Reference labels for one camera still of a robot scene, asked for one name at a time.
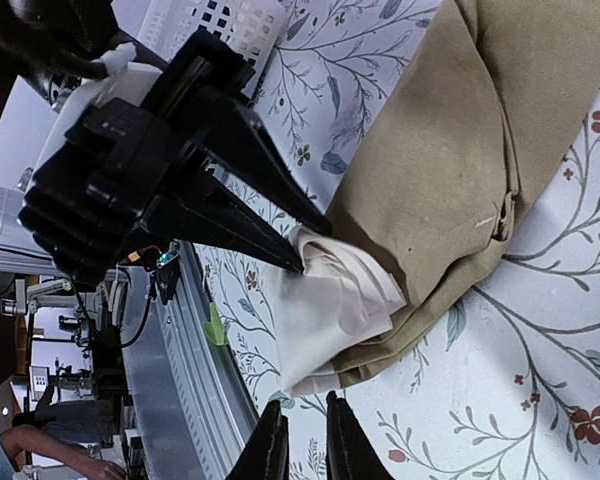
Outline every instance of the person's arm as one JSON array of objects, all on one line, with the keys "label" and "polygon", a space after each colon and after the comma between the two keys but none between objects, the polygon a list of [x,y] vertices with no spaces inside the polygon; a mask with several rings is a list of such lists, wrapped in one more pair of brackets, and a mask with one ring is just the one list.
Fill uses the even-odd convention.
[{"label": "person's arm", "polygon": [[0,444],[13,460],[22,451],[52,458],[84,475],[88,480],[124,480],[125,471],[112,462],[84,455],[66,443],[30,425],[21,425],[0,434]]},{"label": "person's arm", "polygon": [[55,385],[49,385],[47,389],[42,394],[40,400],[38,400],[38,405],[36,405],[36,410],[40,407],[48,407],[51,405],[51,400],[53,400],[53,394],[56,392]]}]

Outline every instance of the machine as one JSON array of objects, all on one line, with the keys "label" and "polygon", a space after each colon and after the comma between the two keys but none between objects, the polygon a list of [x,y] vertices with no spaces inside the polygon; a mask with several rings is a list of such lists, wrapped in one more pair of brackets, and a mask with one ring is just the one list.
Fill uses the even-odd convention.
[{"label": "machine", "polygon": [[[73,308],[75,316],[59,317],[62,330],[71,332],[76,344],[88,347],[91,317],[84,312],[73,292],[73,283],[67,279],[54,279],[27,287],[24,279],[15,281],[15,299],[1,299],[0,313],[5,316],[35,315],[40,308]],[[95,292],[79,294],[84,305],[89,305],[94,316],[94,326],[103,331],[109,326],[119,326],[124,314],[128,283],[126,278],[114,280],[107,286],[99,284]]]},{"label": "machine", "polygon": [[[22,180],[25,188],[31,176],[19,221],[61,272],[96,285],[131,252],[175,238],[302,270],[286,239],[207,171],[216,162],[316,232],[330,231],[242,95],[254,72],[240,54],[200,29],[165,65],[118,31],[108,0],[3,3],[0,74],[10,76],[0,75],[0,89],[20,74],[60,112],[54,148]],[[119,88],[131,85],[132,68],[98,59],[124,42],[158,72],[144,70],[146,88],[133,98]],[[97,92],[71,102],[84,88]]]}]

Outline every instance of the khaki fabric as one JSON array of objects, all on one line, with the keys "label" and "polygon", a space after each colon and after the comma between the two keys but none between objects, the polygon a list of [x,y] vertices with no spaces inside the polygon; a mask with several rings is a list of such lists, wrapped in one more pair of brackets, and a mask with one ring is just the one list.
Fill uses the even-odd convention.
[{"label": "khaki fabric", "polygon": [[600,86],[600,0],[444,0],[329,208],[409,306],[332,364],[342,387],[399,360],[504,254]]}]

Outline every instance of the white plastic basket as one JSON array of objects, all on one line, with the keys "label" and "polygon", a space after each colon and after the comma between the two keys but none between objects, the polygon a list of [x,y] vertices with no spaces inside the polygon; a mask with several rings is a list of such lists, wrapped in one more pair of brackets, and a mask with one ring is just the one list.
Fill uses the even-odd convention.
[{"label": "white plastic basket", "polygon": [[171,60],[198,28],[210,31],[256,71],[244,90],[251,97],[286,21],[277,0],[153,0],[138,40]]}]

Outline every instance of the floral tablecloth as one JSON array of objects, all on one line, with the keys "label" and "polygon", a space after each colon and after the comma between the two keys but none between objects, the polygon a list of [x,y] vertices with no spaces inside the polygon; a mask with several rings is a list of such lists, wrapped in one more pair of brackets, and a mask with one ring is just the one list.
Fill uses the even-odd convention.
[{"label": "floral tablecloth", "polygon": [[[285,2],[290,26],[256,108],[322,208],[438,3]],[[281,233],[293,225],[231,188]],[[263,265],[198,251],[258,410],[283,400],[292,478],[326,478],[324,396],[279,391]],[[340,393],[397,479],[600,479],[600,94],[496,272],[400,363]]]}]

